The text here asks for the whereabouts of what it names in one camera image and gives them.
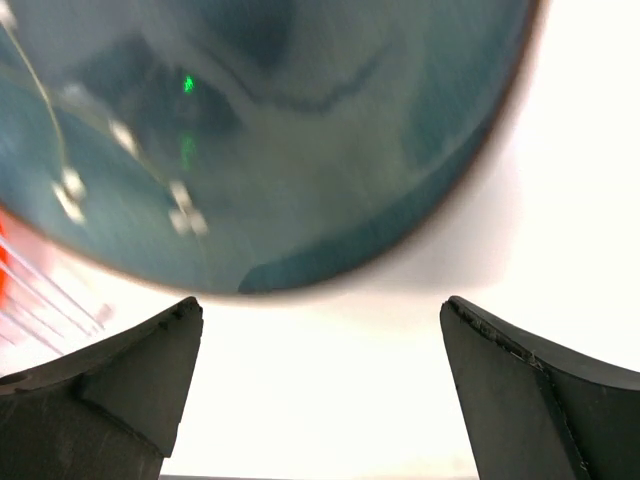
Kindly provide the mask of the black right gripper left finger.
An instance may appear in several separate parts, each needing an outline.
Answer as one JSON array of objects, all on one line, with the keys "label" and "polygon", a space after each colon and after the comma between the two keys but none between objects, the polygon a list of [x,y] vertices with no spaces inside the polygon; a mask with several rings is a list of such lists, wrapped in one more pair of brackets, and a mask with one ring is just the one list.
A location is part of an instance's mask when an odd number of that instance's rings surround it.
[{"label": "black right gripper left finger", "polygon": [[1,379],[1,476],[156,479],[203,330],[188,297],[117,335]]}]

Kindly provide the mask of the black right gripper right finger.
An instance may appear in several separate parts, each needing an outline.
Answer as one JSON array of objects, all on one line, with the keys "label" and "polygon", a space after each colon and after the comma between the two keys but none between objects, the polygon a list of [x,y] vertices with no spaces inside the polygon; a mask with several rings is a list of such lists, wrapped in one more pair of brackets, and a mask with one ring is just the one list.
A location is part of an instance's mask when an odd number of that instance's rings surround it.
[{"label": "black right gripper right finger", "polygon": [[480,478],[638,479],[637,372],[458,296],[440,325]]}]

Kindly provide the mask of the red teal floral plate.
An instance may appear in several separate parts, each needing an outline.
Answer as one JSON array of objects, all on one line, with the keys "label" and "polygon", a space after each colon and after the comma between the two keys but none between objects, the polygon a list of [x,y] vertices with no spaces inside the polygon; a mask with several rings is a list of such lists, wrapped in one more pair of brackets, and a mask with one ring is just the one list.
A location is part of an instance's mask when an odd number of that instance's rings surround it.
[{"label": "red teal floral plate", "polygon": [[82,262],[4,208],[1,221],[11,246],[42,273],[56,280],[73,279],[85,284],[93,281]]}]

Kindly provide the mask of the dark teal plate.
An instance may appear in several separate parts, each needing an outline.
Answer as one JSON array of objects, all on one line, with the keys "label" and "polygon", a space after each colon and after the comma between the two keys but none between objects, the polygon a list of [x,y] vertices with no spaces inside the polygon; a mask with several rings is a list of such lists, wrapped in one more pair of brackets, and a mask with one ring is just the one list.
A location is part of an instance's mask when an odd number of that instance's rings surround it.
[{"label": "dark teal plate", "polygon": [[5,1],[1,204],[172,289],[330,279],[441,205],[535,1]]}]

